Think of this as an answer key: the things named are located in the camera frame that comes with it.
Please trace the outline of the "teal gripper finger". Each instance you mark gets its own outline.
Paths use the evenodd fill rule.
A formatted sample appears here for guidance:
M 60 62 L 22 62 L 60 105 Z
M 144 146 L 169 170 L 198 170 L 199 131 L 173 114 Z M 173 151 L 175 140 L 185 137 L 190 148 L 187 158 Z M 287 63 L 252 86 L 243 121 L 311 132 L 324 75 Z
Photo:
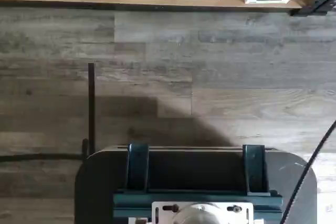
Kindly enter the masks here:
M 264 145 L 243 145 L 247 195 L 269 195 Z
M 149 170 L 149 146 L 146 144 L 130 144 L 128 153 L 128 189 L 146 191 Z

